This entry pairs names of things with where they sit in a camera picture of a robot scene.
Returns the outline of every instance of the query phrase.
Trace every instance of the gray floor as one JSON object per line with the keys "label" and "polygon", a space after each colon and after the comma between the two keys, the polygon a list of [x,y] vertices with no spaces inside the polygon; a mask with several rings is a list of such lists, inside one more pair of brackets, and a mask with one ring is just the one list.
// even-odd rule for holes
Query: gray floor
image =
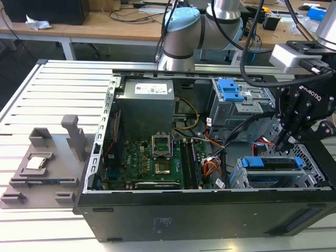
{"label": "gray floor", "polygon": [[[28,75],[36,60],[34,60],[21,43],[17,43],[15,52],[5,51],[0,54],[0,109],[14,94],[18,86]],[[27,43],[26,47],[35,59],[64,59],[62,48],[56,47],[55,43],[43,41],[22,41]],[[132,61],[132,62],[152,62],[155,47],[150,46],[127,46],[111,45],[111,55],[108,56],[107,45],[96,45],[100,49],[103,61]],[[87,44],[75,44],[77,60],[98,60],[94,58],[95,51]],[[206,60],[199,60],[200,51],[194,54],[197,64],[220,64],[227,65],[224,60],[225,52],[207,51]],[[258,55],[253,64],[256,66],[269,66],[269,54]]]}

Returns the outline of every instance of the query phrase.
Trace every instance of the yellow wire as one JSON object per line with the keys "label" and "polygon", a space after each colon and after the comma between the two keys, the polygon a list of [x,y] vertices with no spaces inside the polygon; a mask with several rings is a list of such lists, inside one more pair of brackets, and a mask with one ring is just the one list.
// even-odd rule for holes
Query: yellow wire
{"label": "yellow wire", "polygon": [[217,147],[223,147],[222,145],[220,145],[219,143],[216,143],[214,140],[208,138],[207,136],[205,136],[206,139],[208,139],[210,141],[210,143],[212,143],[213,145],[217,146]]}
{"label": "yellow wire", "polygon": [[194,112],[195,112],[195,114],[196,114],[196,116],[197,116],[197,118],[196,118],[196,122],[195,122],[193,125],[191,125],[191,126],[180,127],[180,128],[179,128],[179,127],[176,127],[176,128],[172,128],[172,129],[173,129],[173,130],[188,130],[188,129],[191,129],[191,128],[195,127],[195,126],[198,124],[198,121],[199,121],[200,117],[198,116],[198,113],[197,113],[196,109],[191,105],[190,102],[188,102],[187,100],[185,100],[185,99],[183,99],[183,98],[180,98],[180,100],[182,100],[182,101],[184,101],[185,103],[187,103],[187,104],[194,110]]}

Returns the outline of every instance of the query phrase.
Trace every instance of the light blue robot joint cap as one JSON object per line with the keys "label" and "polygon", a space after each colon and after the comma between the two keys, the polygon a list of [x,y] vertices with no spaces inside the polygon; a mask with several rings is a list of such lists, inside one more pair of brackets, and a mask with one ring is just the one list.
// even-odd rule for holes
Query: light blue robot joint cap
{"label": "light blue robot joint cap", "polygon": [[[165,24],[167,24],[170,14],[171,11],[167,12],[164,20]],[[195,24],[200,17],[201,14],[199,10],[196,8],[190,8],[190,7],[176,8],[172,18],[170,19],[167,31],[176,32],[178,30],[188,28],[189,26]]]}

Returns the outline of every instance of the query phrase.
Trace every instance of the small black box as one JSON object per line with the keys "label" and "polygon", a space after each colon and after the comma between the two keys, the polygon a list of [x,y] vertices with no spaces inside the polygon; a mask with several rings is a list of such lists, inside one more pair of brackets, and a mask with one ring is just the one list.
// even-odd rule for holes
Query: small black box
{"label": "small black box", "polygon": [[275,30],[280,21],[280,17],[266,16],[262,27],[265,30]]}
{"label": "small black box", "polygon": [[12,22],[38,21],[82,25],[89,15],[89,0],[2,0]]}

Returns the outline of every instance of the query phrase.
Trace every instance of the slotted metal table surface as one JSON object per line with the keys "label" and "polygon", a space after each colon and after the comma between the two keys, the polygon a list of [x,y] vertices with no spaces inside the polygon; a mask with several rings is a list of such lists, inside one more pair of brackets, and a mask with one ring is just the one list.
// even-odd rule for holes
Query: slotted metal table surface
{"label": "slotted metal table surface", "polygon": [[[155,68],[152,63],[99,61],[49,60],[36,65],[0,112],[0,195],[25,155],[34,127],[66,133],[60,126],[62,116],[77,114],[79,127],[94,134],[112,69]],[[233,66],[197,65],[196,69],[239,73]],[[272,67],[247,71],[275,74],[278,80],[292,78]],[[336,141],[324,144],[335,157]],[[0,209],[0,251],[336,251],[335,237],[336,215],[329,215],[294,237],[101,244],[72,209]]]}

